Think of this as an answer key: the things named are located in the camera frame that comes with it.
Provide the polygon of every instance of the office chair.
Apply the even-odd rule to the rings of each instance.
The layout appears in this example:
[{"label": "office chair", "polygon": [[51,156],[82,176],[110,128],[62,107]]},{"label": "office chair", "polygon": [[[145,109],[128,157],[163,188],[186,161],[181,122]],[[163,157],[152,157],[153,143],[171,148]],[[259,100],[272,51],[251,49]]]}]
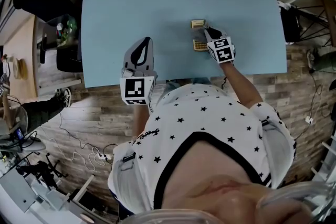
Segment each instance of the office chair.
[{"label": "office chair", "polygon": [[57,164],[59,164],[59,160],[56,161],[55,165],[52,165],[50,162],[48,156],[50,156],[49,153],[47,153],[47,161],[48,164],[42,161],[39,161],[36,165],[30,165],[30,166],[17,166],[16,170],[19,174],[23,175],[24,177],[27,177],[29,174],[33,174],[37,180],[39,180],[40,177],[42,177],[43,181],[46,183],[48,188],[55,187],[57,188],[57,184],[54,180],[54,175],[52,173],[55,173],[56,176],[59,178],[61,177],[67,177],[68,175],[62,174],[60,171],[56,170]]}]

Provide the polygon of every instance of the leg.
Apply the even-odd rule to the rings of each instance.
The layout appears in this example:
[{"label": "leg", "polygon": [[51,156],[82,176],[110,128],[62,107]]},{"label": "leg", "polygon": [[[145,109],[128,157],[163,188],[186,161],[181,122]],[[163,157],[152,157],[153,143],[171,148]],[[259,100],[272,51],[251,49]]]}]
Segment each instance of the leg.
[{"label": "leg", "polygon": [[28,133],[48,122],[63,108],[70,105],[71,93],[66,89],[64,93],[57,93],[48,101],[25,103],[22,107],[28,115]]},{"label": "leg", "polygon": [[191,82],[195,84],[211,85],[211,82],[208,78],[194,78],[191,80]]}]

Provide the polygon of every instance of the floor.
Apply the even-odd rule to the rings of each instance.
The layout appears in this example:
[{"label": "floor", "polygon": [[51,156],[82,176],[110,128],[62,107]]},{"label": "floor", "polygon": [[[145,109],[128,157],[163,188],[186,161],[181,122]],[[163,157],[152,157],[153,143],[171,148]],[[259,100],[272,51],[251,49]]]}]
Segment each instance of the floor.
[{"label": "floor", "polygon": [[[305,41],[297,45],[287,45],[287,73],[248,76],[265,101],[279,111],[292,136],[298,137],[304,132],[298,139],[297,157],[285,178],[285,184],[312,178],[310,168],[317,167],[324,154],[325,149],[321,142],[329,139],[333,129],[333,122],[328,114],[336,102],[336,94],[329,91],[329,85],[336,76],[322,72],[313,74],[316,83],[322,84],[323,87],[321,94],[316,94],[312,108],[311,100],[316,88],[312,76],[308,73],[306,59],[307,49],[317,46],[318,43],[323,45],[325,41],[327,38],[318,42]],[[322,53],[331,49],[325,47]],[[82,74],[58,71],[55,59],[56,52],[48,51],[46,63],[39,67],[39,83],[42,87],[74,77],[83,79]],[[212,78],[212,82],[220,87],[223,78]],[[159,90],[163,88],[162,84],[158,86]],[[117,204],[107,187],[111,165],[104,163],[102,166],[99,160],[97,161],[100,164],[93,160],[93,154],[90,160],[88,155],[92,153],[92,146],[102,151],[111,143],[120,144],[130,140],[132,108],[122,102],[118,86],[86,89],[83,82],[71,89],[71,107],[64,109],[61,115],[38,128],[38,136],[46,144],[51,159],[60,160],[58,169],[68,174],[68,177],[62,178],[60,190],[71,193],[76,188],[81,188],[89,176],[94,174],[95,178],[88,187],[89,192],[99,197],[109,207],[116,209]],[[229,83],[224,89],[234,97]],[[307,129],[308,125],[304,119],[310,111],[314,123]],[[60,129],[60,124],[81,142]],[[113,146],[107,146],[105,153],[112,154],[112,151]]]}]

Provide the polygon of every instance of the table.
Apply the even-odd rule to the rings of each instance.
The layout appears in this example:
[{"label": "table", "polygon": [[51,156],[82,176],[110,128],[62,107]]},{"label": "table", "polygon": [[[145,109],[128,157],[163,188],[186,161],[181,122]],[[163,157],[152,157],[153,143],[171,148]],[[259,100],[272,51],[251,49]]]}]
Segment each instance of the table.
[{"label": "table", "polygon": [[[10,94],[20,99],[29,99],[37,97],[37,79],[35,62],[37,61],[36,54],[34,53],[35,43],[35,29],[37,19],[35,16],[30,16],[28,20],[19,28],[13,37],[5,44],[4,54],[8,57],[15,57],[17,59],[24,59],[27,66],[28,78],[27,80],[15,79],[13,72],[13,63],[9,63],[11,76],[9,81]],[[4,64],[4,73],[8,75],[7,64]]]},{"label": "table", "polygon": [[193,50],[193,19],[226,30],[242,73],[287,72],[276,0],[83,0],[86,87],[119,84],[124,53],[145,36],[154,42],[158,80],[222,76],[207,52]]},{"label": "table", "polygon": [[[36,16],[29,16],[27,20],[17,29],[13,36],[6,42],[4,46],[4,54],[8,57],[24,59],[28,71],[26,80],[15,79],[13,73],[13,63],[9,63],[11,76],[9,81],[10,94],[20,100],[36,98],[41,95],[54,92],[56,89],[66,88],[72,85],[80,84],[81,80],[72,80],[65,83],[54,84],[49,87],[40,88],[38,84],[38,61],[37,58],[37,24]],[[8,75],[7,65],[4,65],[4,73]]]}]

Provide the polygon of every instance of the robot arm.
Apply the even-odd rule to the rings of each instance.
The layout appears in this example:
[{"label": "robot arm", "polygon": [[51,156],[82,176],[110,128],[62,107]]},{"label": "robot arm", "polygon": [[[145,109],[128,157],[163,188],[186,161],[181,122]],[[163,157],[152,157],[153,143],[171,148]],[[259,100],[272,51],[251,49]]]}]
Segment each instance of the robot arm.
[{"label": "robot arm", "polygon": [[126,51],[121,76],[121,98],[127,105],[150,103],[157,78],[150,37],[138,40]]}]

